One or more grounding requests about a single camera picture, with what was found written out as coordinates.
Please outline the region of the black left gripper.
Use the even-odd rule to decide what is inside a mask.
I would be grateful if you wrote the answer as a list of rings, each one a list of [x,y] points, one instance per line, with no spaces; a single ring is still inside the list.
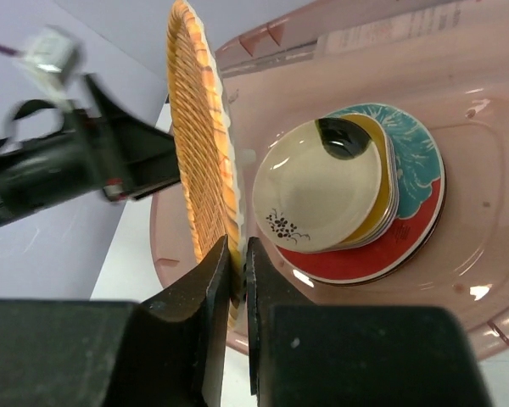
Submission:
[[[111,202],[140,200],[181,182],[174,137],[127,113],[97,83],[83,76],[99,117],[85,109],[66,112],[41,99],[18,104],[0,148],[16,123],[44,109],[59,112],[59,128],[0,153],[0,227],[100,191]]]

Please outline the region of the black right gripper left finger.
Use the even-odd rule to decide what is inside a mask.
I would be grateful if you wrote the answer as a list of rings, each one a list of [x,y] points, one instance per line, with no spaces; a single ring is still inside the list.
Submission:
[[[217,406],[230,253],[220,238],[141,302],[0,299],[0,406]]]

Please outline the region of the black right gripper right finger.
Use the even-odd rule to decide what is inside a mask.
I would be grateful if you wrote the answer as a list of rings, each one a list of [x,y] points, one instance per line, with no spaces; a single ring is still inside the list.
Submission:
[[[491,405],[467,335],[448,310],[314,304],[256,237],[246,277],[250,390],[258,405]]]

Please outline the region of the round woven bamboo plate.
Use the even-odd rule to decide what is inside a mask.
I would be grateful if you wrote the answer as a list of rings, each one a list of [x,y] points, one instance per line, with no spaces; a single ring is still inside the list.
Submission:
[[[204,24],[187,1],[167,23],[167,77],[172,131],[194,254],[202,260],[227,237],[232,260],[228,316],[234,328],[245,296],[246,199],[228,98]]]

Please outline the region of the cream square dish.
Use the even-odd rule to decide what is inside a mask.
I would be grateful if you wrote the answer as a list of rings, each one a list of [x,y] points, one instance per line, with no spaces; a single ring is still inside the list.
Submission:
[[[395,216],[397,215],[400,191],[398,183],[398,174],[396,166],[396,155],[394,144],[390,137],[385,142],[386,147],[386,191],[381,198],[377,198],[370,215],[377,215],[378,220],[366,237],[368,243],[379,239],[390,228]]]

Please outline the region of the yellow square dish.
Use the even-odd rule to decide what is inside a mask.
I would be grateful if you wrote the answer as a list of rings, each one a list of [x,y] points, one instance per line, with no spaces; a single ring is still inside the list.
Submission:
[[[394,218],[397,209],[395,195],[394,146],[382,125],[367,114],[342,114],[340,119],[349,120],[365,130],[374,141],[381,159],[382,180],[376,201],[362,224],[343,242],[341,248],[361,247],[374,241],[375,235],[385,233],[388,220]]]

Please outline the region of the cream round plate black mark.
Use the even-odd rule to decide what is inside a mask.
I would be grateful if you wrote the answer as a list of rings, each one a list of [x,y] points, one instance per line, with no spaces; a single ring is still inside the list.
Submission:
[[[375,142],[347,119],[307,121],[283,135],[256,172],[256,223],[274,245],[315,253],[356,231],[377,201],[383,176]]]

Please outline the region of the red and teal plate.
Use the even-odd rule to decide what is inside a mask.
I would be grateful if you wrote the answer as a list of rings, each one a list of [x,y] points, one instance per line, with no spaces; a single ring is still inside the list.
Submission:
[[[310,278],[352,285],[375,280],[404,264],[431,234],[445,200],[445,166],[427,127],[406,111],[360,103],[329,117],[363,114],[378,121],[394,145],[400,203],[390,228],[360,248],[301,254],[279,248],[286,264]]]

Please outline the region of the purple square dish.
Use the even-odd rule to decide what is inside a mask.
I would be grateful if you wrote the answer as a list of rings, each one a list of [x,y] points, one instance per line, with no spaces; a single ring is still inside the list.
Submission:
[[[378,198],[370,213],[370,215],[379,217],[378,223],[371,226],[369,232],[364,234],[357,243],[359,247],[376,241],[390,228],[397,215],[400,200],[394,146],[384,129],[376,121],[368,132],[377,144],[383,161],[385,177],[381,182]]]

